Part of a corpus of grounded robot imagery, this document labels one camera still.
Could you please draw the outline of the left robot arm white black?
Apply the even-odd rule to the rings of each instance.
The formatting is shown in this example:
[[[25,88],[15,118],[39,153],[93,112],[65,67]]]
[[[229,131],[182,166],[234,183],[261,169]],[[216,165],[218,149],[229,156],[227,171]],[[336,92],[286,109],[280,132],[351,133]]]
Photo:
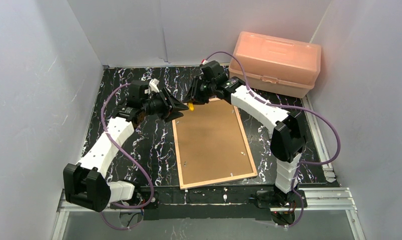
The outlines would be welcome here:
[[[133,198],[136,187],[127,180],[107,182],[107,170],[121,152],[144,174],[151,193],[154,186],[146,170],[123,148],[122,145],[135,132],[145,117],[157,115],[165,122],[183,116],[189,109],[164,87],[158,87],[158,80],[134,80],[116,88],[107,98],[110,101],[115,94],[124,89],[127,95],[113,111],[108,122],[105,121],[107,102],[101,108],[103,133],[92,148],[75,164],[69,163],[63,170],[64,195],[67,202],[96,212],[102,212],[109,204],[119,205],[120,201]]]

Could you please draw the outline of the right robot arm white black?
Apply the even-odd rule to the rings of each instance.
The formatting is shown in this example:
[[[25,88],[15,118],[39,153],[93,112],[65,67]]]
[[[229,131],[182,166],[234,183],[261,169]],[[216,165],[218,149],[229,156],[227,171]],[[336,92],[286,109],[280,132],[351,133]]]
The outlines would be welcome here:
[[[299,116],[271,103],[236,76],[229,77],[219,62],[204,60],[200,64],[200,76],[193,78],[183,102],[190,110],[195,105],[205,105],[217,97],[247,112],[271,133],[270,151],[276,158],[275,187],[288,194],[297,185],[296,169],[306,145],[306,130]]]

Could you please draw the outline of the white wooden photo frame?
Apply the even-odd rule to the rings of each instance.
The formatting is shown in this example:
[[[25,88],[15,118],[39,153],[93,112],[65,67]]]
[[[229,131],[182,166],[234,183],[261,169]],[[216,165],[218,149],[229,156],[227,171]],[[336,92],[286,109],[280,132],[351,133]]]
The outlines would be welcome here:
[[[239,110],[212,98],[172,121],[182,190],[257,177]]]

